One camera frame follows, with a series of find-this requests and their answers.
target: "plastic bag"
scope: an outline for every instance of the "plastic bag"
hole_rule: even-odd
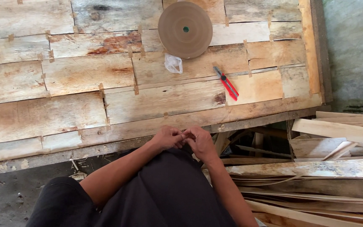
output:
[[[164,54],[164,66],[171,73],[179,73],[179,74],[183,73],[183,65],[181,58],[176,57],[174,55],[168,53]]]

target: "red utility knife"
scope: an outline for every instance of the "red utility knife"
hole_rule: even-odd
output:
[[[237,101],[238,100],[239,93],[236,91],[236,89],[230,83],[230,81],[225,76],[225,74],[219,70],[218,67],[214,66],[213,68],[214,68],[215,72],[217,72],[217,74],[219,76],[219,79],[221,80],[221,82],[223,83],[223,85],[226,87],[226,90],[228,90],[229,95],[233,98],[233,100]]]

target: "wooden table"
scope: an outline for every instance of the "wooden table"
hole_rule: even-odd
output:
[[[223,132],[332,101],[320,2],[191,1],[213,39],[173,74],[157,24],[176,0],[1,0],[0,173],[139,147],[165,124]]]

